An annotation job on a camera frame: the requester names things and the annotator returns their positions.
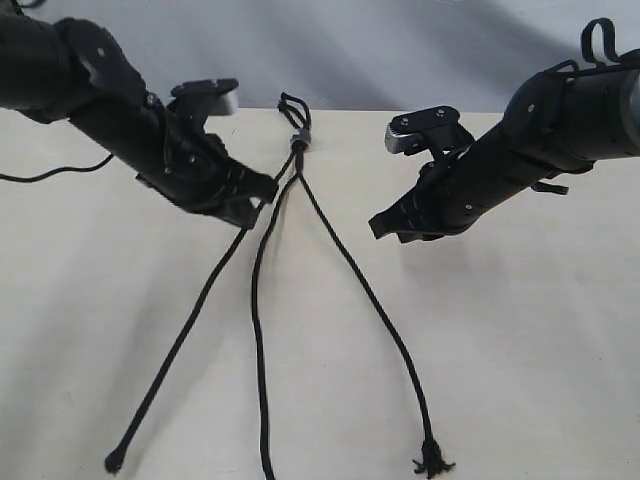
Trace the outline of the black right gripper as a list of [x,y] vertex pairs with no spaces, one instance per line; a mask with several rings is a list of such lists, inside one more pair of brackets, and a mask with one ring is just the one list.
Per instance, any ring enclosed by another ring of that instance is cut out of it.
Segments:
[[410,193],[368,222],[375,239],[401,244],[463,233],[505,201],[505,154],[469,149],[433,161]]

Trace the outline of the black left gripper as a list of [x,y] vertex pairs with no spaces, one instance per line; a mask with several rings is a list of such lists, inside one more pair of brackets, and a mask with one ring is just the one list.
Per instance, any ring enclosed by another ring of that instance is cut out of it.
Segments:
[[277,181],[230,159],[219,136],[204,132],[179,116],[164,112],[160,120],[160,160],[151,173],[139,170],[135,179],[180,210],[253,228],[260,203],[271,203]]

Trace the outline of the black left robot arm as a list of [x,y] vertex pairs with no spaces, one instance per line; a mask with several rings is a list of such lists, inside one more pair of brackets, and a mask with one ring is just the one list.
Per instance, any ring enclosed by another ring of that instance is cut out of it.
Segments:
[[233,113],[234,78],[184,82],[164,104],[109,31],[89,20],[1,17],[1,106],[40,124],[66,120],[179,209],[249,228],[278,184],[205,130]]

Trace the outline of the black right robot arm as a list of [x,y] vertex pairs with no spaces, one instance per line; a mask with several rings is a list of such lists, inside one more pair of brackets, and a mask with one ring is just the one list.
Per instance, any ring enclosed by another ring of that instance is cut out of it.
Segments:
[[370,219],[374,237],[394,234],[408,243],[459,235],[526,189],[564,195],[567,188],[551,179],[638,156],[639,68],[539,72],[479,138],[450,106],[399,114],[385,146],[406,156],[427,151],[432,159],[411,189]]

